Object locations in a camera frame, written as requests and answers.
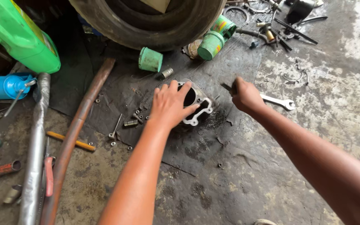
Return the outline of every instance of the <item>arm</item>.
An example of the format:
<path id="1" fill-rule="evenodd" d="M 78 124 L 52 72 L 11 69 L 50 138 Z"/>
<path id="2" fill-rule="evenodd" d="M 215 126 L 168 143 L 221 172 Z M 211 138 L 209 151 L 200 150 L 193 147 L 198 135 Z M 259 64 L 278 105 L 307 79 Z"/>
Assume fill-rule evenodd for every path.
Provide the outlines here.
<path id="1" fill-rule="evenodd" d="M 257 120 L 345 224 L 360 224 L 360 161 L 267 107 L 253 84 L 237 77 L 237 108 Z"/>
<path id="2" fill-rule="evenodd" d="M 150 119 L 117 180 L 98 225 L 149 225 L 154 217 L 155 191 L 167 137 L 199 105 L 183 109 L 191 88 L 187 82 L 177 91 L 177 81 L 155 89 Z"/>

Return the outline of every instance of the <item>green cup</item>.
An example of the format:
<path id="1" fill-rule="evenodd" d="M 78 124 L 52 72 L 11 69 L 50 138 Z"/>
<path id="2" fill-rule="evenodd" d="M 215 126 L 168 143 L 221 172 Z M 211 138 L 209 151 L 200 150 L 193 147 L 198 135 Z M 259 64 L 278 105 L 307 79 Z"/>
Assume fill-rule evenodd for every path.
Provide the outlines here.
<path id="1" fill-rule="evenodd" d="M 152 72 L 159 72 L 162 66 L 163 54 L 147 47 L 141 49 L 138 57 L 138 68 Z"/>
<path id="2" fill-rule="evenodd" d="M 233 36 L 236 29 L 236 24 L 223 15 L 220 15 L 213 26 L 210 28 L 211 31 L 216 31 L 217 33 L 221 34 L 226 41 Z"/>
<path id="3" fill-rule="evenodd" d="M 225 43 L 223 36 L 215 31 L 208 31 L 202 41 L 197 51 L 198 55 L 207 61 L 212 60 Z"/>

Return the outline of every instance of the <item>red tool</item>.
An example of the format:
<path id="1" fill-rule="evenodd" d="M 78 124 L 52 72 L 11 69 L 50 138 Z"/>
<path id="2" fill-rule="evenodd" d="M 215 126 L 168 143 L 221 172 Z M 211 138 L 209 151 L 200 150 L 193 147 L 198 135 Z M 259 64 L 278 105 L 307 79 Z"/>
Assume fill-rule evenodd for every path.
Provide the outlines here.
<path id="1" fill-rule="evenodd" d="M 46 176 L 46 190 L 45 196 L 50 197 L 54 193 L 54 175 L 52 173 L 52 166 L 55 164 L 55 157 L 51 155 L 50 152 L 50 138 L 47 139 L 47 148 L 44 159 L 44 168 Z"/>

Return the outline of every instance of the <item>green plastic container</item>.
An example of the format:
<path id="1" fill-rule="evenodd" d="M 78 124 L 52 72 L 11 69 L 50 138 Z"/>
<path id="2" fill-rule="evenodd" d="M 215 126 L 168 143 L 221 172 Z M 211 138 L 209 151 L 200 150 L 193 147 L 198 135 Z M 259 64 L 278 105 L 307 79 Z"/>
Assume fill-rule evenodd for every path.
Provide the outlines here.
<path id="1" fill-rule="evenodd" d="M 163 54 L 155 52 L 147 47 L 141 49 L 138 57 L 138 68 L 153 72 L 159 72 L 162 66 Z"/>
<path id="2" fill-rule="evenodd" d="M 34 72 L 54 73 L 60 69 L 51 38 L 13 0 L 0 0 L 0 43 Z"/>
<path id="3" fill-rule="evenodd" d="M 202 41 L 198 47 L 198 55 L 207 61 L 212 60 L 225 44 L 223 36 L 216 31 L 208 31 Z"/>
<path id="4" fill-rule="evenodd" d="M 213 26 L 210 28 L 211 31 L 216 31 L 217 33 L 221 34 L 225 41 L 233 36 L 236 29 L 236 24 L 223 15 L 220 15 Z"/>

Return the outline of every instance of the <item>forearm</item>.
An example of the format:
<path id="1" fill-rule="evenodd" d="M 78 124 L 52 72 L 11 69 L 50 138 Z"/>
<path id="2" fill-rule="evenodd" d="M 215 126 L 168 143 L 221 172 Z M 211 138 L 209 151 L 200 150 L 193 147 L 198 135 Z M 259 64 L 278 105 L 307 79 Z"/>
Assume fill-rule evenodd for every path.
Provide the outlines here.
<path id="1" fill-rule="evenodd" d="M 269 107 L 251 116 L 278 141 L 344 223 L 360 223 L 360 161 Z"/>
<path id="2" fill-rule="evenodd" d="M 116 182 L 99 225 L 152 224 L 157 176 L 170 130 L 149 120 Z"/>

